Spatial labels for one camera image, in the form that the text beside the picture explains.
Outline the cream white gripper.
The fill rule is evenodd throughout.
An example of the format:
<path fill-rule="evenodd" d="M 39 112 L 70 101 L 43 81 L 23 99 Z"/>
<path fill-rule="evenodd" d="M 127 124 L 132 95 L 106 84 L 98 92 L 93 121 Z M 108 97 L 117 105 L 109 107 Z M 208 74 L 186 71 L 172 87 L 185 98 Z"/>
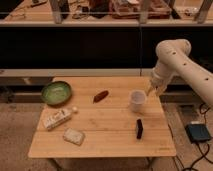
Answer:
<path fill-rule="evenodd" d="M 149 96 L 149 94 L 154 90 L 154 87 L 157 87 L 156 95 L 162 95 L 165 92 L 167 85 L 171 82 L 172 74 L 173 71 L 165 66 L 154 67 L 150 78 L 151 85 L 146 91 L 146 96 Z"/>

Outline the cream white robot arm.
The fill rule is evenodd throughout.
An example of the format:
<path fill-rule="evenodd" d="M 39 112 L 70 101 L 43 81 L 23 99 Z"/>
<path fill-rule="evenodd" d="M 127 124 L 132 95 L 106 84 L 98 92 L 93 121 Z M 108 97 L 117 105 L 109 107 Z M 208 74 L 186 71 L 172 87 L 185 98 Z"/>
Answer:
<path fill-rule="evenodd" d="M 189 58 L 191 44 L 186 39 L 164 40 L 155 49 L 157 63 L 151 72 L 147 94 L 161 95 L 177 73 L 210 107 L 213 108 L 213 73 Z"/>

